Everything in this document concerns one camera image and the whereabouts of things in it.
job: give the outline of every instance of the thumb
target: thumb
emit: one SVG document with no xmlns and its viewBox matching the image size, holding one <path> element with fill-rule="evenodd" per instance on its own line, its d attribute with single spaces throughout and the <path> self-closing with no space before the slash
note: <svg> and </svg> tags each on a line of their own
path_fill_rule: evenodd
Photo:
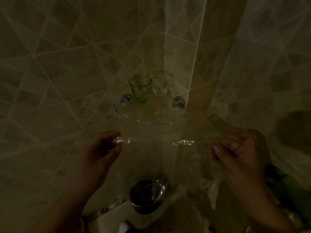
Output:
<svg viewBox="0 0 311 233">
<path fill-rule="evenodd" d="M 225 167 L 230 167 L 235 163 L 235 158 L 222 146 L 214 145 L 213 150 Z"/>
<path fill-rule="evenodd" d="M 113 148 L 113 150 L 111 150 L 102 159 L 107 165 L 109 165 L 109 167 L 111 167 L 113 163 L 115 162 L 115 160 L 119 157 L 119 154 L 121 153 L 121 151 L 122 151 L 122 145 L 118 145 L 115 148 Z"/>
</svg>

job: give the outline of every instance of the drinking glass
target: drinking glass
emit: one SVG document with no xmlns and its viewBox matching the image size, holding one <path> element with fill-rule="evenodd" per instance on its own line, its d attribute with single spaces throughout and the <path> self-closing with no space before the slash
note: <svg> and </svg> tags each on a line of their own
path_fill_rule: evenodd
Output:
<svg viewBox="0 0 311 233">
<path fill-rule="evenodd" d="M 149 76 L 141 76 L 138 74 L 135 74 L 128 81 L 131 86 L 133 95 L 139 103 L 144 103 L 149 100 L 151 82 L 152 79 Z"/>
<path fill-rule="evenodd" d="M 150 73 L 152 78 L 152 89 L 156 96 L 165 96 L 172 90 L 174 84 L 173 75 L 167 70 L 153 70 Z"/>
</svg>

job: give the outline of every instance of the person's right arm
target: person's right arm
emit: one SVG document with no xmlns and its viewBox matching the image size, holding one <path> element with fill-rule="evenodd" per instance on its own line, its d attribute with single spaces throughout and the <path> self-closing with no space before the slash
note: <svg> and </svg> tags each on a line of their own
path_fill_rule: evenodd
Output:
<svg viewBox="0 0 311 233">
<path fill-rule="evenodd" d="M 224 167 L 225 180 L 239 199 L 253 232 L 297 233 L 298 230 L 267 196 L 252 136 L 234 128 L 239 137 L 216 138 L 213 153 Z"/>
</svg>

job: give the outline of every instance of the dark pants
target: dark pants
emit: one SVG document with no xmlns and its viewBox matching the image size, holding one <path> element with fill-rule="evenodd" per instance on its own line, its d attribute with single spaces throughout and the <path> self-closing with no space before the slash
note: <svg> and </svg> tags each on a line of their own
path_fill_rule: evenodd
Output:
<svg viewBox="0 0 311 233">
<path fill-rule="evenodd" d="M 146 233 L 146 232 L 131 228 L 131 229 L 127 230 L 126 233 Z"/>
</svg>

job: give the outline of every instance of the green glass cup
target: green glass cup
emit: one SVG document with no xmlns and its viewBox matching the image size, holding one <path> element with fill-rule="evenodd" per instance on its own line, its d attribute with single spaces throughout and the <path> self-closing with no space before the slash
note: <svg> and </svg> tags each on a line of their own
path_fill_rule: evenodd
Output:
<svg viewBox="0 0 311 233">
<path fill-rule="evenodd" d="M 152 79 L 149 76 L 135 74 L 128 83 L 131 86 L 134 97 L 139 103 L 145 103 L 149 100 L 151 92 Z"/>
</svg>

